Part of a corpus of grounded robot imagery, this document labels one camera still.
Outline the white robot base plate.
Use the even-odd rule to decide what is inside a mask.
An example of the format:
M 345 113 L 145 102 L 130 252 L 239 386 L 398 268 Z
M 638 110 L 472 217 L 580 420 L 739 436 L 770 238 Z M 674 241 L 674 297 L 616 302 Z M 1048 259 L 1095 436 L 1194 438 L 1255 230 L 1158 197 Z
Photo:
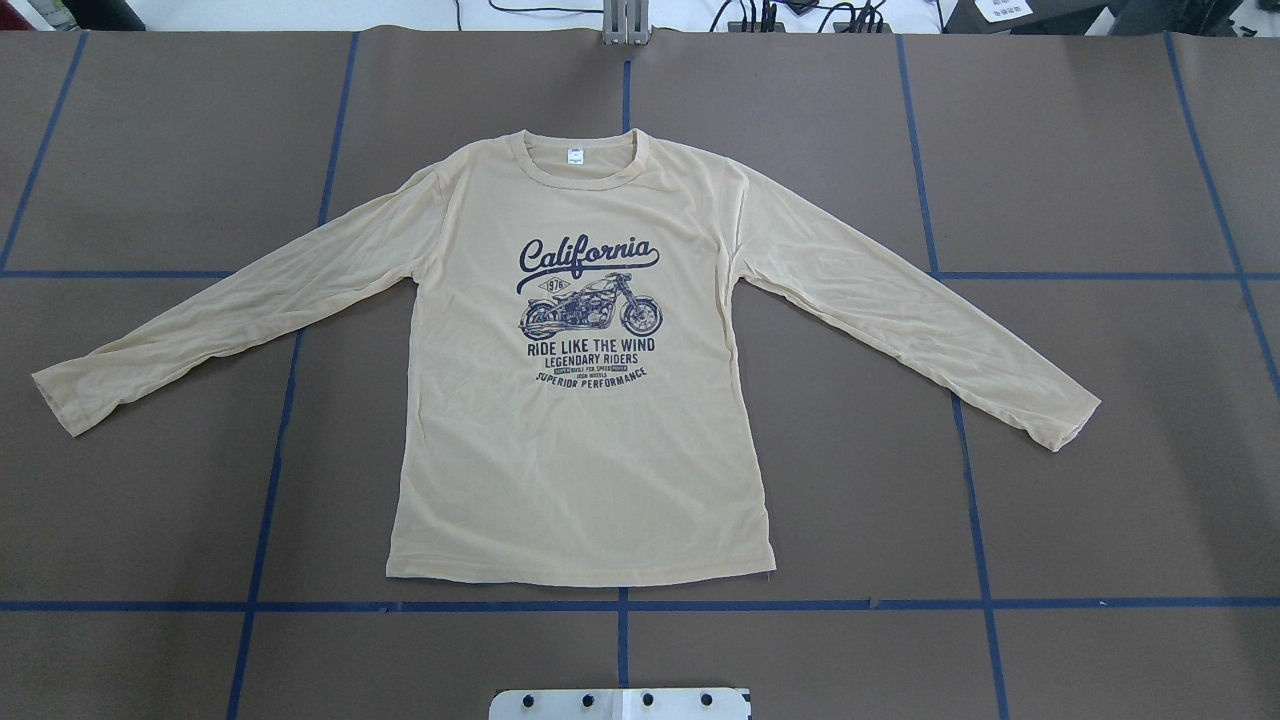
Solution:
M 489 719 L 751 719 L 750 691 L 731 687 L 502 691 Z

